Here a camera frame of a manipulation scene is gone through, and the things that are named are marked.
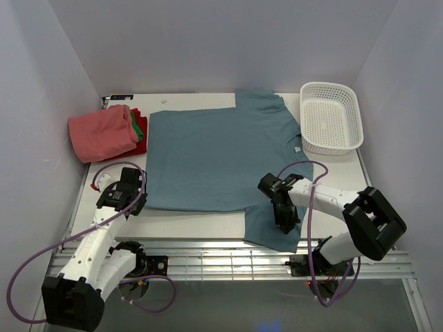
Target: pink towel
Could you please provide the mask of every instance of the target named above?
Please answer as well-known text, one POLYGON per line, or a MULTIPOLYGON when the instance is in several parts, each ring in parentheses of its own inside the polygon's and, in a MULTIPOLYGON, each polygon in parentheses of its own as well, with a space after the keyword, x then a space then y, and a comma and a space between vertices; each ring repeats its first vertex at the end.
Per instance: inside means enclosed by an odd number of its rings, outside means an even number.
POLYGON ((128 106, 114 105, 69 119, 69 135, 82 163, 101 161, 136 148, 138 136, 128 106))

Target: table surface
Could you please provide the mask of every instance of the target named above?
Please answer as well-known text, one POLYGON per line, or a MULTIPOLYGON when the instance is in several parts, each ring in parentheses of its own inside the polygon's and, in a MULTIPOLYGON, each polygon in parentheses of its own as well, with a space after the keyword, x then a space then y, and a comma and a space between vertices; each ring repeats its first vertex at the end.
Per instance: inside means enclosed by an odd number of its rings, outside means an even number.
MULTIPOLYGON (((288 110, 299 121, 300 95, 298 93, 279 93, 288 110)), ((109 105, 126 104, 138 108, 142 116, 148 116, 162 110, 218 109, 234 107, 234 93, 180 93, 180 94, 141 94, 134 95, 133 100, 111 100, 109 105)), ((323 185, 344 190, 362 190, 366 187, 365 173, 360 164, 357 151, 344 156, 324 156, 305 152, 309 159, 320 161, 329 167, 329 174, 322 179, 323 185)), ((146 167, 146 155, 122 158, 146 167)), ((74 218, 72 235, 77 234, 92 222, 96 201, 100 193, 92 190, 89 184, 93 175, 104 165, 112 162, 91 163, 86 185, 80 195, 80 202, 74 218)), ((114 166, 106 173, 115 178, 120 177, 123 166, 114 166)), ((320 166, 314 165, 314 176, 322 172, 320 166)), ((302 239, 307 237, 307 215, 303 221, 302 239)), ((346 225, 338 219, 314 211, 312 222, 313 238, 323 238, 347 232, 346 225)), ((143 211, 138 216, 131 216, 118 233, 117 239, 182 239, 182 240, 239 240, 244 238, 244 212, 212 213, 185 211, 143 211)))

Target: white plastic basket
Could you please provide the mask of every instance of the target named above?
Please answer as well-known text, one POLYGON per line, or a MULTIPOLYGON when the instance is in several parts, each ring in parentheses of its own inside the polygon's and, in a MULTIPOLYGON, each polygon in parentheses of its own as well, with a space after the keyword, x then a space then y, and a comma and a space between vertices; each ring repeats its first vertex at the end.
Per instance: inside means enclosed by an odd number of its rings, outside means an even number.
POLYGON ((300 90, 303 147, 315 154, 343 155, 363 142, 355 92, 335 83, 310 82, 300 90))

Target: red cloth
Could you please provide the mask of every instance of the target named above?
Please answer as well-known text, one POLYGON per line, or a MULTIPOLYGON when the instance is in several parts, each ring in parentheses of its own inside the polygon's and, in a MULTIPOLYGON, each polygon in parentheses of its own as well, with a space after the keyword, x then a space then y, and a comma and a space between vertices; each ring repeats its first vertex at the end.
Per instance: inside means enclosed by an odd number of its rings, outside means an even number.
POLYGON ((70 118, 68 126, 75 154, 82 163, 117 156, 135 149, 138 142, 128 106, 116 105, 70 118))
POLYGON ((139 154, 145 154, 147 151, 147 118, 141 116, 140 111, 138 109, 133 109, 132 112, 134 113, 134 117, 136 119, 136 124, 143 132, 143 138, 142 140, 137 143, 137 146, 135 149, 131 151, 124 152, 122 154, 119 154, 118 156, 111 157, 105 160, 113 160, 118 158, 125 158, 130 156, 137 156, 139 154))

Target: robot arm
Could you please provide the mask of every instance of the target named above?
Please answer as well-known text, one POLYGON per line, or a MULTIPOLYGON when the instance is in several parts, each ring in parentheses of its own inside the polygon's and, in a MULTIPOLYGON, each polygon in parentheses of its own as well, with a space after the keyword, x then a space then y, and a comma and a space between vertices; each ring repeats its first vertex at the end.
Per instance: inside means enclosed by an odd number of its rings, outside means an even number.
MULTIPOLYGON (((312 182, 296 174, 280 180, 268 173, 258 188, 271 199, 277 227, 285 234, 293 230, 300 223, 296 206, 309 206, 312 182)), ((344 221, 349 229, 322 240, 314 250, 319 270, 359 256, 380 261, 406 231, 401 217, 373 187, 353 192, 317 185, 314 209, 344 221)))
POLYGON ((143 248, 139 243, 111 245, 130 214, 138 215, 146 203, 144 193, 137 204, 113 221, 98 224, 125 209, 141 188, 140 172, 124 167, 119 181, 107 174, 100 177, 102 192, 91 226, 97 229, 86 234, 68 264, 57 277, 46 277, 42 297, 49 324, 93 331, 101 321, 105 301, 113 289, 129 273, 143 270, 143 248), (111 257, 105 261, 107 253, 111 257))

